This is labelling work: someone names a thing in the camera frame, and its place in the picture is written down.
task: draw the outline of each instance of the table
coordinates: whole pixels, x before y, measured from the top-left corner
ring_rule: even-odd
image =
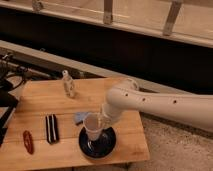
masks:
[[[113,151],[101,159],[86,157],[78,145],[82,125],[74,124],[74,113],[99,112],[105,92],[123,78],[74,80],[75,99],[65,95],[61,80],[28,81],[14,113],[4,143],[0,148],[0,170],[32,170],[99,164],[136,162],[149,159],[141,118],[138,111],[125,111],[113,125],[117,142]],[[46,141],[45,116],[56,114],[60,142]],[[29,130],[35,152],[27,153],[22,134]]]

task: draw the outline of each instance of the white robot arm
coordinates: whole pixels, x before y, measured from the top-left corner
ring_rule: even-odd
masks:
[[[126,79],[106,94],[101,108],[105,127],[117,122],[124,110],[139,110],[213,132],[213,95],[145,93],[139,91],[137,82]]]

